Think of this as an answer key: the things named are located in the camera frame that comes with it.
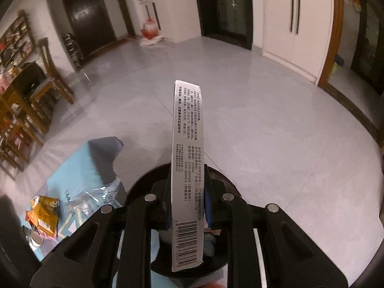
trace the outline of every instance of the black cabinet handle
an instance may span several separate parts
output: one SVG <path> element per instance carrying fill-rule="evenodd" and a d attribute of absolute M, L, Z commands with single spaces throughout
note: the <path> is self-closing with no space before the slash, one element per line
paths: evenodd
<path fill-rule="evenodd" d="M 292 0 L 292 4 L 291 4 L 291 32 L 293 29 L 293 7 L 294 7 L 294 0 Z"/>
<path fill-rule="evenodd" d="M 296 34 L 299 34 L 299 25 L 300 25 L 300 0 L 297 0 L 297 27 L 296 27 Z"/>

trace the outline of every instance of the cabinet door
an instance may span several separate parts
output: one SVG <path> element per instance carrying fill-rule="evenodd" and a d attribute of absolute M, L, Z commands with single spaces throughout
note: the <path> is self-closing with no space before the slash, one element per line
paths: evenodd
<path fill-rule="evenodd" d="M 291 62 L 318 78 L 328 51 L 333 0 L 297 0 Z"/>
<path fill-rule="evenodd" d="M 263 50 L 291 60 L 294 32 L 294 0 L 264 0 Z"/>

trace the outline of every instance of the wooden shelf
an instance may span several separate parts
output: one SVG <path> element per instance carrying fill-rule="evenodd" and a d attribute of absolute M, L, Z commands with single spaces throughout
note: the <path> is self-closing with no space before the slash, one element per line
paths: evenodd
<path fill-rule="evenodd" d="M 26 30 L 24 32 L 21 31 L 21 27 L 25 26 Z M 15 58 L 17 54 L 22 55 L 22 46 L 18 46 L 18 43 L 20 40 L 22 40 L 25 36 L 28 36 L 29 42 L 31 44 L 30 51 L 24 58 L 21 58 L 19 64 L 24 61 L 35 49 L 35 42 L 29 27 L 28 18 L 26 16 L 26 13 L 24 10 L 20 10 L 18 12 L 17 18 L 12 22 L 12 24 L 8 27 L 8 29 L 5 31 L 5 33 L 1 36 L 0 40 L 5 41 L 6 35 L 9 34 L 9 31 L 11 32 L 11 35 L 15 34 L 15 32 L 19 32 L 20 34 L 18 36 L 12 36 L 11 39 L 6 42 L 5 47 L 2 51 L 0 51 L 0 59 L 3 59 L 4 52 L 7 49 L 15 50 L 14 53 L 12 53 L 11 57 L 8 59 L 7 62 L 1 61 L 2 67 L 6 68 L 9 63 Z"/>
<path fill-rule="evenodd" d="M 23 23 L 24 23 L 24 20 L 23 20 L 20 24 L 18 24 L 18 25 L 16 26 L 16 28 L 12 31 L 11 34 L 14 34 L 14 33 L 16 32 L 16 30 L 22 26 Z M 15 43 L 17 43 L 17 42 L 21 39 L 21 37 L 19 37 L 19 38 L 17 39 L 17 41 L 12 42 L 13 38 L 14 38 L 14 37 L 11 37 L 11 39 L 5 44 L 5 47 L 4 47 L 4 49 L 0 52 L 0 54 L 3 54 L 3 52 L 9 47 L 9 45 L 10 45 L 11 43 L 15 44 Z"/>

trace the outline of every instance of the yellow snack package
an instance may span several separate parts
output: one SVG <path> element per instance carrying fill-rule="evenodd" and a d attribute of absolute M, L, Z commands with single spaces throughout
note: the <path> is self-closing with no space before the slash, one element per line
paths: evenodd
<path fill-rule="evenodd" d="M 58 216 L 53 213 L 55 207 L 58 205 L 57 198 L 46 196 L 36 196 L 31 199 L 32 210 L 27 211 L 26 215 L 30 222 L 51 237 L 54 237 Z"/>

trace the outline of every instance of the floor tile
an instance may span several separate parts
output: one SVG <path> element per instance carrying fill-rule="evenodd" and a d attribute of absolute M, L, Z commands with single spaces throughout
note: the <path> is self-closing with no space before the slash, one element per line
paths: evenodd
<path fill-rule="evenodd" d="M 114 170 L 127 190 L 172 154 L 174 81 L 201 86 L 205 162 L 244 198 L 277 203 L 351 283 L 384 237 L 381 158 L 362 125 L 292 70 L 221 41 L 124 44 L 73 77 L 75 103 L 57 104 L 45 145 L 0 183 L 19 214 L 87 140 L 117 136 Z"/>

